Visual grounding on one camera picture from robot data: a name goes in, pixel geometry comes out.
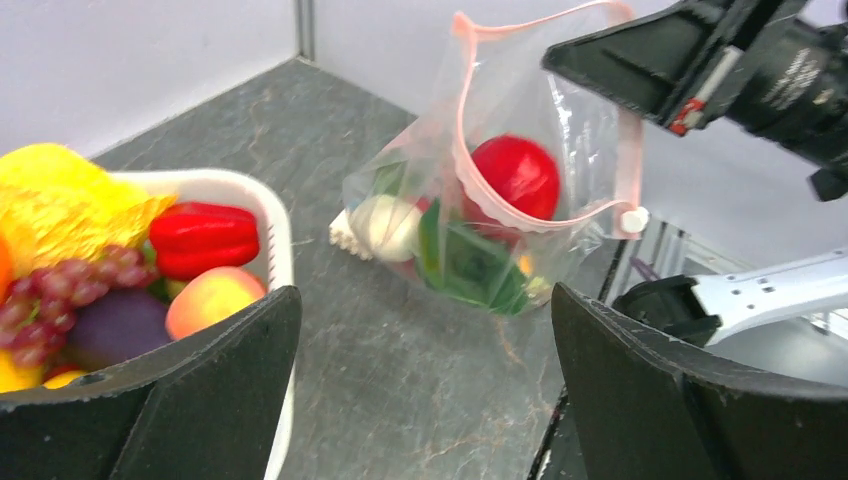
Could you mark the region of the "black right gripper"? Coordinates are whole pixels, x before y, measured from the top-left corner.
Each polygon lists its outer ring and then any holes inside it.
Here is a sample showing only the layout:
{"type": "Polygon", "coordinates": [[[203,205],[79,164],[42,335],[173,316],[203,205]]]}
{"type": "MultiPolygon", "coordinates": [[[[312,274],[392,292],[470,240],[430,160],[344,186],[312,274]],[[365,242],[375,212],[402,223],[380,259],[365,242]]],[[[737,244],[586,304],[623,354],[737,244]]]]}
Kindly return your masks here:
{"type": "Polygon", "coordinates": [[[693,94],[730,5],[679,1],[552,45],[541,65],[678,136],[725,117],[816,165],[809,184],[819,201],[844,197],[847,24],[815,27],[791,14],[755,50],[781,5],[760,2],[693,94]]]}

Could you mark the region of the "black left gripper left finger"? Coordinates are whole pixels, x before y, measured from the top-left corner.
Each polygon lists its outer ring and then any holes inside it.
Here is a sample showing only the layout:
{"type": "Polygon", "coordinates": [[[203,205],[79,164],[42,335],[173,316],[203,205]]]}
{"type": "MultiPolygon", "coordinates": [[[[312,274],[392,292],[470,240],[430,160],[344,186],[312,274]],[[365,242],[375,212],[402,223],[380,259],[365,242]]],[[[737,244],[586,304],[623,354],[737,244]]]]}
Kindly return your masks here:
{"type": "Polygon", "coordinates": [[[291,435],[297,288],[70,384],[1,398],[5,479],[274,479],[291,435]]]}

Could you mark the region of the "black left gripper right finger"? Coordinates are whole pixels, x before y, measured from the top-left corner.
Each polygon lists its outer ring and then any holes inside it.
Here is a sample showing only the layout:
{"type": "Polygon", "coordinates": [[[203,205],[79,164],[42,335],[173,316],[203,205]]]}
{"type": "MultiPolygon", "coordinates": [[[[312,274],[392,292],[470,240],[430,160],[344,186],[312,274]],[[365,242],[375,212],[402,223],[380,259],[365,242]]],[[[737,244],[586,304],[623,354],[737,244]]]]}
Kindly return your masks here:
{"type": "Polygon", "coordinates": [[[843,479],[847,391],[714,356],[565,285],[551,319],[593,479],[843,479]]]}

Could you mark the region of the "yellow pink peach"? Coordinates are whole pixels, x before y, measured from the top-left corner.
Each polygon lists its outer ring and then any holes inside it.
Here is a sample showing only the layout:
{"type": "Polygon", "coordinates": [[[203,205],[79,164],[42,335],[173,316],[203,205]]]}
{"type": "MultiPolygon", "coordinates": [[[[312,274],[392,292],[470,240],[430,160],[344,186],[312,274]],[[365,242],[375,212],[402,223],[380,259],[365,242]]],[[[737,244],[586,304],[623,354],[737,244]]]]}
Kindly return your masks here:
{"type": "Polygon", "coordinates": [[[265,285],[241,267],[217,267],[191,280],[172,300],[165,328],[181,340],[211,327],[262,299],[265,285]]]}

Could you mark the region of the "red pomegranate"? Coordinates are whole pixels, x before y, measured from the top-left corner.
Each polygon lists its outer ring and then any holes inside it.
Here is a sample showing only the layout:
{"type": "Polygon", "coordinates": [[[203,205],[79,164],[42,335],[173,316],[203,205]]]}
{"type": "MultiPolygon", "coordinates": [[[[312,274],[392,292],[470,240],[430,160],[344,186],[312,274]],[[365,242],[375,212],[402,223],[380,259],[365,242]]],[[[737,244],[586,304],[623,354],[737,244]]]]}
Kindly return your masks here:
{"type": "Polygon", "coordinates": [[[560,174],[556,160],[541,145],[504,134],[480,144],[471,159],[512,207],[539,220],[553,219],[560,200],[560,174]]]}

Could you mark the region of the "clear zip top bag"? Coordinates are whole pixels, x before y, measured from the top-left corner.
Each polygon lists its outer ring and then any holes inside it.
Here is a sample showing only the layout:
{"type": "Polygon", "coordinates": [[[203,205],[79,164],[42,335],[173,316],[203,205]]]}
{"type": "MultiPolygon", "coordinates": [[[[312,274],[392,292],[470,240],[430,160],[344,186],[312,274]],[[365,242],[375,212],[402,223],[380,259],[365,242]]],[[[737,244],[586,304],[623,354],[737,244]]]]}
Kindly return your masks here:
{"type": "Polygon", "coordinates": [[[639,237],[650,219],[641,119],[541,65],[557,37],[632,17],[621,1],[505,26],[456,13],[430,104],[344,180],[331,242],[440,295],[519,315],[604,239],[639,237]]]}

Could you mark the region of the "white plastic basket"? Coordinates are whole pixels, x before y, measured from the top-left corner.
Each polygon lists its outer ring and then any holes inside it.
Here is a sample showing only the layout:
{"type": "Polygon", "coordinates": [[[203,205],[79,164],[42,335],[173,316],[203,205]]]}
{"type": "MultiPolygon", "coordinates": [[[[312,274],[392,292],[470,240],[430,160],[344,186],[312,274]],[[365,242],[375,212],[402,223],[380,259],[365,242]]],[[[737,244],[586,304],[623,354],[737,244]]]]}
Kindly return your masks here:
{"type": "Polygon", "coordinates": [[[184,201],[229,204],[251,211],[258,220],[261,250],[246,269],[272,290],[294,283],[291,224],[288,211],[266,184],[233,170],[192,168],[114,171],[152,195],[176,193],[184,201]]]}

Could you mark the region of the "green leafy bok choy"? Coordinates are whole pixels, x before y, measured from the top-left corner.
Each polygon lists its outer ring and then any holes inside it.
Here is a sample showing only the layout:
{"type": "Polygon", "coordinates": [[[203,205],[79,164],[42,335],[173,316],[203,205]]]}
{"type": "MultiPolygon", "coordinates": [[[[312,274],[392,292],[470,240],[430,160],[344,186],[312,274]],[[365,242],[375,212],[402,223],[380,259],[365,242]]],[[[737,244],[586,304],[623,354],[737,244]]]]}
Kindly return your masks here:
{"type": "Polygon", "coordinates": [[[418,225],[415,268],[434,291],[500,315],[517,315],[530,303],[521,272],[504,245],[488,240],[435,200],[418,225]]]}

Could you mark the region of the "white radish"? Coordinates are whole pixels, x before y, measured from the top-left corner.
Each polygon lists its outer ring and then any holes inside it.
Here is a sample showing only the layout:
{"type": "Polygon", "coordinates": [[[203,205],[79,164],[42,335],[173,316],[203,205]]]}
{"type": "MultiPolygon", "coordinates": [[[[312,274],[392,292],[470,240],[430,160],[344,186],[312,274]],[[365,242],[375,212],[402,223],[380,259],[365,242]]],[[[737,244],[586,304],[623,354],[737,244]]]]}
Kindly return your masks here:
{"type": "Polygon", "coordinates": [[[349,216],[350,227],[375,258],[401,263],[418,253],[418,227],[423,212],[415,205],[386,194],[363,201],[349,216]]]}

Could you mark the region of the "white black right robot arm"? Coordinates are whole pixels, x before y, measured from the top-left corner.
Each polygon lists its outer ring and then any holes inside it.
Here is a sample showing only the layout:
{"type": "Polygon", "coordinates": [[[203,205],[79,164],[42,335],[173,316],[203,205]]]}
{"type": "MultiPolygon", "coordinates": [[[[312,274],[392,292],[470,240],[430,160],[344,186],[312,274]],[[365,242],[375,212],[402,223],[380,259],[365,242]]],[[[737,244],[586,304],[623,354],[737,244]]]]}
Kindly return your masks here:
{"type": "MultiPolygon", "coordinates": [[[[685,136],[725,118],[815,166],[818,200],[847,193],[847,26],[802,20],[801,1],[679,1],[551,45],[542,67],[685,136]]],[[[847,303],[847,252],[729,275],[642,282],[613,308],[710,346],[847,303]]]]}

